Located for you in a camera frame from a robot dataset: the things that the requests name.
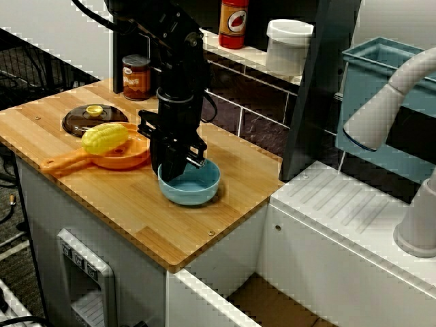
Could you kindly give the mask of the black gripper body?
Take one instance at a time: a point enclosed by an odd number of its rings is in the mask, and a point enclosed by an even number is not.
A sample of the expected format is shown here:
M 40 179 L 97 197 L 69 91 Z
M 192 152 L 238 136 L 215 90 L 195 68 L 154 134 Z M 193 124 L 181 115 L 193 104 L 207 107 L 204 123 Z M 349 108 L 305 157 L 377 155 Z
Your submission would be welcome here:
M 158 111 L 139 111 L 138 132 L 150 140 L 151 163 L 161 169 L 161 153 L 165 146 L 198 153 L 204 157 L 207 145 L 198 134 L 204 93 L 188 92 L 180 97 L 167 93 L 163 87 L 156 91 Z

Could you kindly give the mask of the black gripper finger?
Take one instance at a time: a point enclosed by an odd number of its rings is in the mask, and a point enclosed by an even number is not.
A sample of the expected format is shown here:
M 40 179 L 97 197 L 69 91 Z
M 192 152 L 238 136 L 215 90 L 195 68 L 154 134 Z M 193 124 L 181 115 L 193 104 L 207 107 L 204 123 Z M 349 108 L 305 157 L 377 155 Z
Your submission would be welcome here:
M 165 146 L 161 153 L 161 178 L 164 181 L 173 180 L 184 172 L 186 164 L 185 150 Z
M 186 156 L 186 160 L 189 164 L 196 167 L 197 169 L 200 169 L 204 167 L 206 159 L 203 158 L 203 156 L 199 155 L 198 153 L 188 152 Z

